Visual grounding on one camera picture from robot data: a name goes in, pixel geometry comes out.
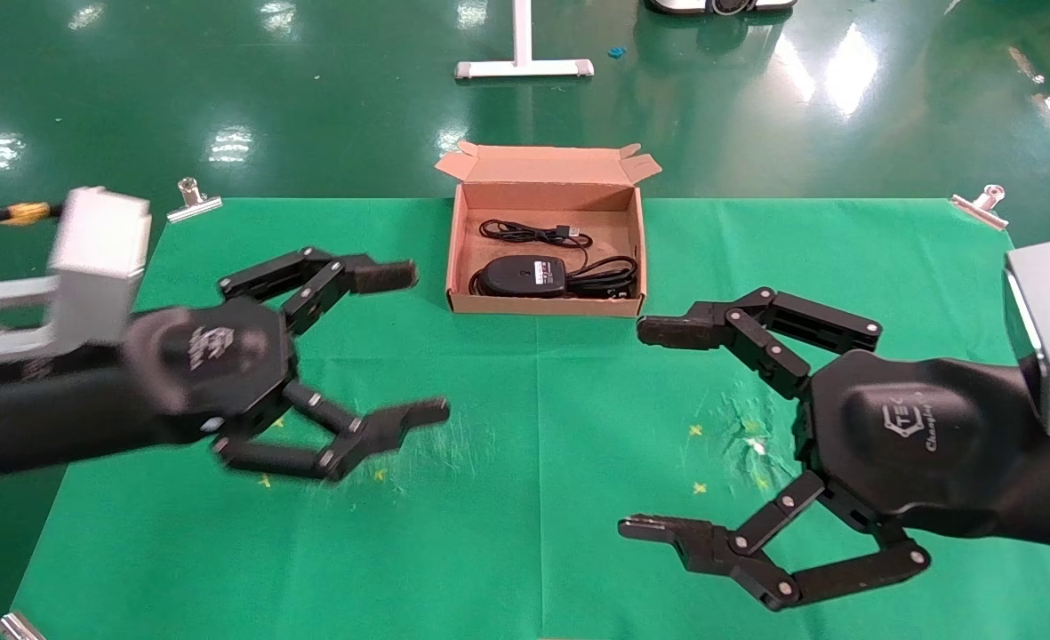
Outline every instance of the white metal stand base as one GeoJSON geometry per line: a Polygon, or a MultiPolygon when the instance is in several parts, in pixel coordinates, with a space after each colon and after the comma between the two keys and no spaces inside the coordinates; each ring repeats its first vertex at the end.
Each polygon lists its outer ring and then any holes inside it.
{"type": "Polygon", "coordinates": [[[532,60],[532,0],[513,0],[513,59],[457,62],[455,78],[517,78],[525,76],[593,76],[592,61],[532,60]]]}
{"type": "Polygon", "coordinates": [[[521,76],[592,76],[592,61],[457,62],[455,78],[512,78],[521,76]]]}

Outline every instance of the cable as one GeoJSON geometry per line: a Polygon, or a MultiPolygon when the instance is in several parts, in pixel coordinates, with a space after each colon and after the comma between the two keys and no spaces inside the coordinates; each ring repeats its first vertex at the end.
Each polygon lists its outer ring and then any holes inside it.
{"type": "Polygon", "coordinates": [[[581,230],[578,230],[576,227],[562,223],[553,230],[538,230],[537,227],[529,227],[527,223],[508,222],[505,219],[485,219],[479,231],[485,238],[503,242],[544,242],[552,244],[554,248],[569,248],[569,250],[578,248],[584,252],[584,264],[579,271],[584,271],[584,268],[589,265],[589,248],[592,247],[592,236],[581,234],[581,230]]]}
{"type": "Polygon", "coordinates": [[[635,280],[638,280],[638,262],[626,255],[613,255],[569,273],[568,293],[576,297],[627,297],[635,280]],[[626,263],[627,266],[592,273],[605,264],[615,262],[626,263]]]}
{"type": "Polygon", "coordinates": [[[62,206],[50,206],[48,202],[17,202],[9,207],[0,207],[0,225],[25,227],[42,218],[58,218],[61,215],[62,206]]]}

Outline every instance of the open cardboard box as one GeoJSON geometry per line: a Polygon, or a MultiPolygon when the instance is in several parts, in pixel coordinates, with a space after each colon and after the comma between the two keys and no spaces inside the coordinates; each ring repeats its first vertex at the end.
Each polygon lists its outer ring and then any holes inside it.
{"type": "Polygon", "coordinates": [[[643,201],[635,184],[663,167],[650,154],[623,149],[558,147],[485,147],[458,143],[437,169],[461,179],[457,185],[446,299],[455,313],[525,313],[538,316],[639,315],[647,298],[647,251],[643,201]],[[578,227],[594,240],[589,262],[627,255],[639,263],[637,291],[630,299],[528,299],[470,295],[468,281],[489,260],[507,255],[550,255],[568,271],[583,262],[579,250],[541,242],[511,243],[480,235],[485,219],[506,219],[530,227],[578,227]]]}

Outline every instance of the green tablecloth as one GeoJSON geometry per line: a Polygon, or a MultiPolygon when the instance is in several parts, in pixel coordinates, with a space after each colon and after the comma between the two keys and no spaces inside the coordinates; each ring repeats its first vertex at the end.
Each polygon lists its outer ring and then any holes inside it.
{"type": "MultiPolygon", "coordinates": [[[[302,375],[359,410],[443,393],[455,414],[336,487],[227,473],[207,445],[79,463],[16,606],[49,640],[1050,637],[1032,543],[919,533],[911,582],[775,615],[621,538],[638,511],[739,524],[797,469],[792,404],[630,320],[452,315],[448,230],[444,200],[260,199],[167,230],[144,307],[215,304],[219,276],[304,244],[415,259],[419,287],[342,300],[300,341],[302,375]]],[[[769,284],[880,320],[886,357],[1008,362],[1008,249],[941,200],[650,200],[646,312],[769,284]]],[[[267,434],[322,441],[293,415],[267,434]]],[[[798,570],[872,548],[814,507],[768,550],[798,570]]]]}

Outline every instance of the black device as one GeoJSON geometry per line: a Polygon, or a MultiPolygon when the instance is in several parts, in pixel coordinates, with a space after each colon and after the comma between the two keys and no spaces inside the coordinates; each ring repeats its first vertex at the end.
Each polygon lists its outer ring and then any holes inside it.
{"type": "Polygon", "coordinates": [[[548,255],[509,255],[489,260],[468,280],[470,295],[501,297],[585,297],[585,299],[618,299],[633,295],[639,263],[628,256],[611,256],[589,264],[592,236],[578,228],[558,226],[540,230],[527,223],[504,219],[485,219],[479,227],[485,238],[504,242],[544,242],[556,248],[578,248],[584,253],[584,264],[568,271],[565,260],[548,255]],[[607,264],[617,269],[598,271],[607,264]]]}
{"type": "Polygon", "coordinates": [[[476,273],[471,293],[505,297],[561,297],[568,293],[565,260],[546,255],[507,255],[476,273]]]}
{"type": "Polygon", "coordinates": [[[215,438],[229,468],[339,481],[449,408],[433,399],[351,413],[298,380],[293,337],[343,295],[416,280],[408,261],[304,248],[220,279],[217,306],[138,313],[119,344],[0,364],[0,474],[215,438]],[[261,304],[292,292],[279,310],[261,304]],[[289,409],[333,442],[310,450],[252,440],[289,409]]]}
{"type": "Polygon", "coordinates": [[[954,538],[1050,545],[1050,438],[1033,374],[951,359],[874,356],[881,324],[760,287],[729,303],[698,302],[682,317],[642,317],[643,343],[727,347],[770,387],[797,400],[803,471],[736,530],[710,521],[631,515],[626,538],[666,542],[691,572],[724,575],[773,611],[910,579],[931,557],[906,528],[954,538]],[[775,339],[841,354],[817,374],[775,339]],[[879,551],[789,573],[763,552],[814,502],[879,551]]]}

